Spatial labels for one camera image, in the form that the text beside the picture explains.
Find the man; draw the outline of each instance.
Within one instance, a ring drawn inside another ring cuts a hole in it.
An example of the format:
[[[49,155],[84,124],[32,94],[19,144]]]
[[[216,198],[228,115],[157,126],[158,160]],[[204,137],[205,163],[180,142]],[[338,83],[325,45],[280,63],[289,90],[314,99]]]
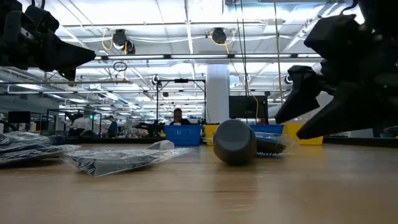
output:
[[[84,130],[89,130],[91,121],[88,118],[84,118],[82,114],[76,114],[75,120],[71,122],[63,121],[69,127],[69,136],[79,136]]]
[[[174,121],[170,125],[190,125],[191,122],[187,119],[182,118],[182,110],[177,108],[174,110]]]
[[[116,138],[118,136],[118,123],[112,115],[108,119],[111,121],[111,125],[108,128],[108,137]]]

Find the clear plastic bag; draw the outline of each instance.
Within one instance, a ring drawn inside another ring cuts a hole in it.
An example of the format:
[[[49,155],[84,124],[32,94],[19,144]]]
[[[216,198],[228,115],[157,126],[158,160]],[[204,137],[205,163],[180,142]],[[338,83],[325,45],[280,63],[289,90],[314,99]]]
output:
[[[170,150],[174,149],[174,143],[169,140],[158,141],[150,145],[147,149]]]
[[[16,131],[0,134],[0,153],[29,149],[38,149],[51,145],[62,145],[64,138],[60,136],[41,136],[35,133]]]
[[[40,147],[21,151],[0,153],[0,166],[9,165],[17,162],[34,161],[39,159],[53,158],[62,156],[66,152],[72,152],[80,146],[63,145]]]
[[[274,156],[291,152],[300,145],[284,134],[255,132],[257,139],[257,154],[260,156]]]
[[[75,151],[66,154],[65,160],[79,171],[99,177],[156,164],[192,151],[189,148]]]

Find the column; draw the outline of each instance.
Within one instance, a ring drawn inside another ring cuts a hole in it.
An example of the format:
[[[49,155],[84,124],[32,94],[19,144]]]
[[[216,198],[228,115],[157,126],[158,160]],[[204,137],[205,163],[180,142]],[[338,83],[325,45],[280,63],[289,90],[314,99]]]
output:
[[[222,123],[229,119],[228,64],[207,65],[207,123]]]

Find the blue bin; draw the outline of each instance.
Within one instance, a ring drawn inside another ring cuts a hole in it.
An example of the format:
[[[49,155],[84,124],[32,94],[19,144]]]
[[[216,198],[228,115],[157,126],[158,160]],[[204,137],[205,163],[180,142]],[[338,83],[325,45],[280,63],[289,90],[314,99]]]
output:
[[[166,139],[175,146],[199,146],[201,125],[164,126]]]
[[[281,124],[250,125],[250,128],[254,132],[271,133],[271,134],[282,134],[282,131],[284,130],[284,126]]]

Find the computer monitor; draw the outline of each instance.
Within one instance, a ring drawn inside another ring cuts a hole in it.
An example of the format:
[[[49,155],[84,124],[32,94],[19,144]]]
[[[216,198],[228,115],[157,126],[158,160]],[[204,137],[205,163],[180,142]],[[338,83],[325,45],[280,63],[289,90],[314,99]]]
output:
[[[229,117],[268,119],[267,96],[229,96]]]
[[[12,124],[30,123],[30,111],[9,111],[8,122]]]

